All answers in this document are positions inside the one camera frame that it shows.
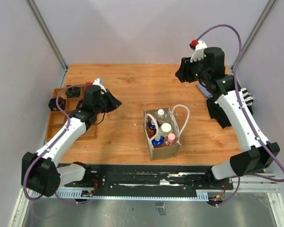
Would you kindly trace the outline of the blue cap bottle front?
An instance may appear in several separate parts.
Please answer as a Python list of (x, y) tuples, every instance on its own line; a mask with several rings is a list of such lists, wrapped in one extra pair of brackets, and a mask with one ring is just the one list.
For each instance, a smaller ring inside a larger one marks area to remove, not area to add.
[(156, 137), (151, 141), (154, 148), (161, 148), (164, 142), (164, 138), (161, 136)]

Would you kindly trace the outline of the clear bottle white cap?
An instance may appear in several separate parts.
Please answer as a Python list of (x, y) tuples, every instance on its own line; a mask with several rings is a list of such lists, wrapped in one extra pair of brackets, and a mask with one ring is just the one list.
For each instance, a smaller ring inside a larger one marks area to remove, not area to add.
[(157, 119), (166, 119), (167, 113), (163, 109), (158, 109), (155, 112), (155, 118)]

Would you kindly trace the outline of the green bottle white cap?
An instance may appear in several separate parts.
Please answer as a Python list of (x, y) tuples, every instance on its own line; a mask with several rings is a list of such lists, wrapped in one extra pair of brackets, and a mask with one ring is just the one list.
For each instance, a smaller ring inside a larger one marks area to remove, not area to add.
[(172, 126), (169, 123), (163, 123), (160, 127), (159, 127), (159, 134), (162, 137), (167, 137), (170, 133), (173, 133), (173, 129)]

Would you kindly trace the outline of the blue cap bottle back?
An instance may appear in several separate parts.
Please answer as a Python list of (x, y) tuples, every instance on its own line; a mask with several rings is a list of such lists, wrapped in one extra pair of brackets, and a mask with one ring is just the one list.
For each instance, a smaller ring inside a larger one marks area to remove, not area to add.
[(156, 133), (156, 125), (155, 125), (155, 122), (153, 120), (150, 120), (148, 122), (148, 131), (152, 131), (154, 133)]

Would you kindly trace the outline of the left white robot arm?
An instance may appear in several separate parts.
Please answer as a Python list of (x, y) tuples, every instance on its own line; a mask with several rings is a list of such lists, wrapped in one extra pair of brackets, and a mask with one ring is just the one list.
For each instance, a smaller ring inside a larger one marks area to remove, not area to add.
[(106, 114), (117, 109), (122, 103), (103, 85), (100, 78), (85, 83), (84, 96), (79, 104), (67, 114), (62, 128), (36, 152), (27, 152), (22, 158), (21, 184), (25, 196), (33, 190), (40, 196), (53, 196), (60, 186), (76, 182), (81, 187), (91, 184), (92, 175), (86, 164), (76, 162), (59, 167), (61, 158), (72, 144), (95, 124), (98, 114)]

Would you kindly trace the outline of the wooden compartment tray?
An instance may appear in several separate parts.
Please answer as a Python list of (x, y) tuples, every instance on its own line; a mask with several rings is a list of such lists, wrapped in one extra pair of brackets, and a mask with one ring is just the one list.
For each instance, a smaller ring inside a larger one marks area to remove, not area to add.
[[(86, 86), (80, 86), (80, 97), (77, 98), (67, 98), (66, 90), (63, 91), (60, 95), (61, 98), (66, 100), (65, 112), (70, 115), (70, 113), (75, 110), (78, 102), (83, 99), (84, 91)], [(53, 98), (56, 98), (57, 95), (63, 90), (63, 88), (55, 88), (53, 92)], [(45, 141), (48, 142), (52, 137), (61, 129), (61, 127), (67, 122), (67, 116), (64, 115), (60, 110), (51, 111), (49, 114), (47, 132), (45, 136)], [(81, 135), (77, 140), (93, 140), (97, 138), (98, 127), (92, 125), (83, 135)]]

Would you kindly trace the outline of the pink cap bottle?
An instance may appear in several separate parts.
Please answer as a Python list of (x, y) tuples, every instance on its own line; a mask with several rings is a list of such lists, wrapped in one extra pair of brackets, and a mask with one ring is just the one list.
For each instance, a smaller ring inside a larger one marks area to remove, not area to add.
[(176, 142), (176, 136), (174, 133), (169, 133), (168, 136), (164, 138), (163, 147), (172, 147)]

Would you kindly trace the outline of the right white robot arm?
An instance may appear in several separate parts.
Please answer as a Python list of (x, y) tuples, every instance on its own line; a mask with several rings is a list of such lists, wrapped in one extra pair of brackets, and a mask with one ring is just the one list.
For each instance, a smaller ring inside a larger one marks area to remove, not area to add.
[(259, 129), (239, 84), (233, 75), (225, 73), (224, 51), (201, 43), (191, 45), (191, 49), (192, 56), (182, 58), (176, 77), (181, 82), (199, 81), (205, 85), (225, 112), (241, 149), (241, 153), (230, 157), (229, 161), (212, 166), (211, 173), (205, 177), (206, 186), (216, 189), (222, 179), (254, 174), (270, 167), (280, 147), (276, 142), (271, 143)]

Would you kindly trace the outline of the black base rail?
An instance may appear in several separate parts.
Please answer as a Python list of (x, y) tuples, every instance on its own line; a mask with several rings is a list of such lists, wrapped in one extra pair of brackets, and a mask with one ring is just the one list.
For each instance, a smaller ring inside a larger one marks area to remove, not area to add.
[(229, 179), (215, 180), (210, 166), (89, 164), (87, 178), (66, 187), (92, 188), (117, 195), (188, 195), (197, 190), (232, 190)]

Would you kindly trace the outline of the beige canvas bag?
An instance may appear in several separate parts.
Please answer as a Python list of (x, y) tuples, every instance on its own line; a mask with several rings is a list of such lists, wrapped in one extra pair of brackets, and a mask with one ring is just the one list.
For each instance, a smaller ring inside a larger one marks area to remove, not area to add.
[[(185, 119), (185, 122), (184, 122), (184, 124), (181, 128), (179, 128), (178, 123), (176, 121), (176, 117), (174, 116), (175, 110), (178, 107), (182, 107), (182, 108), (186, 109), (186, 119)], [(151, 161), (167, 159), (167, 158), (175, 157), (175, 156), (178, 155), (179, 150), (181, 148), (180, 137), (181, 137), (184, 129), (186, 128), (186, 125), (187, 125), (189, 117), (190, 117), (190, 110), (185, 105), (178, 104), (178, 105), (175, 105), (173, 108), (165, 107), (165, 108), (162, 108), (162, 109), (167, 113), (166, 119), (155, 118), (155, 112), (158, 109), (144, 111), (144, 131), (145, 131), (145, 135), (146, 135), (147, 148), (148, 148), (148, 151), (149, 151), (149, 156), (150, 156)], [(156, 133), (154, 133), (152, 131), (148, 131), (147, 125), (148, 125), (148, 122), (150, 120), (153, 120), (155, 122)], [(163, 123), (166, 123), (166, 122), (169, 123), (172, 126), (173, 133), (176, 136), (176, 142), (174, 143), (174, 145), (172, 147), (163, 147), (162, 146), (161, 148), (154, 148), (151, 141), (153, 139), (155, 139), (156, 137), (161, 136), (159, 134), (159, 127)]]

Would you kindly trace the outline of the dark rolled sock orange pattern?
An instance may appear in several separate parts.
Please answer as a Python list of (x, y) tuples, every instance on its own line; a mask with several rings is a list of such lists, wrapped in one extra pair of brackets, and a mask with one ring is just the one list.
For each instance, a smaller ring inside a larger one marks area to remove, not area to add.
[(50, 108), (51, 111), (59, 111), (58, 106), (62, 109), (65, 110), (65, 105), (66, 105), (66, 100), (59, 97), (58, 99), (58, 104), (56, 104), (56, 98), (50, 99), (48, 103), (48, 107)]

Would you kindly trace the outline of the black white striped cloth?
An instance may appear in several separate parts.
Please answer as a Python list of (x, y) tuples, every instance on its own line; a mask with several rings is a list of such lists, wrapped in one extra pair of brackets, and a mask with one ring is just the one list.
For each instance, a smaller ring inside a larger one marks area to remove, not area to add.
[(253, 105), (253, 97), (248, 92), (248, 90), (246, 88), (241, 88), (240, 91), (242, 92), (242, 95), (243, 95), (243, 98), (244, 98), (246, 105), (252, 106)]

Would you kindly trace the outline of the blue cap bottle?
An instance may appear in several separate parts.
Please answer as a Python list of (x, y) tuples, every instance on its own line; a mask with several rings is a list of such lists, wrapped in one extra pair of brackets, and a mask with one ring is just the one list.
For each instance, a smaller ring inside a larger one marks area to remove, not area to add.
[(164, 142), (164, 138), (161, 136), (156, 137), (151, 141), (154, 148), (161, 148)]
[(156, 125), (155, 125), (155, 122), (153, 120), (150, 120), (148, 122), (148, 131), (152, 131), (154, 133), (156, 133)]

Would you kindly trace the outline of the dark green rolled sock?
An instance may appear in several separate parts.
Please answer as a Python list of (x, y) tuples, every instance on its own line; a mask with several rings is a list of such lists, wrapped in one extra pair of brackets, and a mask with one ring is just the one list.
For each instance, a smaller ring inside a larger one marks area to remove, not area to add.
[(80, 97), (80, 87), (72, 87), (65, 92), (67, 98)]

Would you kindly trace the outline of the blue white striped cloth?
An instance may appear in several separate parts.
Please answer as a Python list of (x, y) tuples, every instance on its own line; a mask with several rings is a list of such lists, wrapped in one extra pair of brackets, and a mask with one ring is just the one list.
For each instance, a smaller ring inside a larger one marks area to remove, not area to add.
[(206, 98), (212, 98), (213, 97), (213, 95), (206, 89), (206, 86), (203, 82), (197, 83), (196, 86)]

